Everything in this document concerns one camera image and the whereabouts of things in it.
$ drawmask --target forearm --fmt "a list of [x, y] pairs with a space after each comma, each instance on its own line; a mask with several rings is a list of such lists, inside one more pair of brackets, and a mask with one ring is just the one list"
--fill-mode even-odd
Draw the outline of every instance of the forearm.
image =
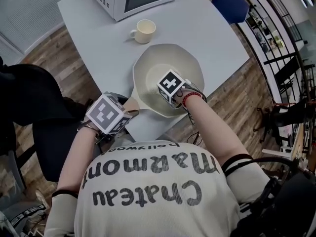
[[96, 132], [83, 127], [75, 136], [61, 171], [57, 190], [78, 193], [82, 178], [92, 161]]
[[221, 165], [234, 155], [248, 153], [231, 128], [199, 96], [190, 96], [186, 106], [207, 150]]

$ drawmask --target coffee mug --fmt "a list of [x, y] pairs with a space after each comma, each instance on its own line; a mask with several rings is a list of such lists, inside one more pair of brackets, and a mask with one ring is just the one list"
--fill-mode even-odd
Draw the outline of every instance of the coffee mug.
[[155, 23], [149, 19], [143, 19], [137, 23], [136, 30], [130, 32], [130, 37], [138, 43], [146, 44], [151, 41], [155, 31]]

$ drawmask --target white bowl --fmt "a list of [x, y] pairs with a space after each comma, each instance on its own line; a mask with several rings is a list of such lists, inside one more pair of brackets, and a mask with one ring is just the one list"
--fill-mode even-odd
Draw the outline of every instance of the white bowl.
[[152, 110], [166, 118], [185, 113], [183, 108], [172, 108], [158, 92], [157, 82], [170, 69], [194, 83], [201, 91], [204, 90], [202, 70], [192, 54], [175, 44], [152, 45], [133, 67], [132, 97], [140, 109]]

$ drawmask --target red bracelet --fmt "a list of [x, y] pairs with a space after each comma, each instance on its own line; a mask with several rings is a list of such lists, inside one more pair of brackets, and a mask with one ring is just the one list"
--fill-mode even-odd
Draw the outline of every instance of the red bracelet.
[[182, 104], [183, 104], [184, 107], [186, 107], [186, 101], [187, 101], [188, 97], [193, 96], [193, 95], [197, 95], [197, 96], [199, 96], [199, 97], [202, 97], [201, 94], [200, 94], [200, 93], [197, 93], [197, 92], [191, 92], [191, 93], [189, 93], [189, 94], [186, 95], [186, 96], [183, 98], [183, 100], [182, 100]]

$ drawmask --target laminate floor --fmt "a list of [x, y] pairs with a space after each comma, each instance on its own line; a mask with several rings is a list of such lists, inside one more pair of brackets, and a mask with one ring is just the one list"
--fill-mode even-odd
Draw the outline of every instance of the laminate floor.
[[[260, 144], [259, 140], [263, 131], [253, 132], [253, 128], [261, 122], [261, 115], [256, 110], [257, 107], [270, 106], [272, 99], [260, 66], [246, 39], [236, 26], [232, 26], [232, 28], [248, 52], [250, 59], [208, 97], [208, 102], [238, 135], [249, 153], [254, 158], [258, 158], [263, 156], [261, 153], [263, 148], [278, 150], [274, 138], [268, 136], [265, 142]], [[77, 102], [84, 104], [87, 99], [96, 100], [101, 95], [66, 27], [62, 27], [44, 40], [22, 63], [36, 64], [48, 70], [56, 79], [63, 96], [70, 97]], [[16, 125], [15, 127], [17, 155], [19, 156], [33, 144], [32, 126], [19, 127]], [[186, 142], [192, 133], [194, 133], [194, 129], [189, 119], [184, 118], [171, 128], [167, 135], [179, 142]], [[269, 169], [273, 167], [275, 166], [266, 165], [266, 168]], [[21, 171], [27, 185], [26, 196], [29, 199], [35, 199], [35, 189], [38, 189], [51, 203], [51, 194], [56, 189], [56, 183], [45, 180], [36, 154], [21, 168]], [[10, 188], [13, 184], [6, 170], [1, 169], [1, 164], [0, 180], [3, 184], [0, 192], [5, 194], [5, 189]]]

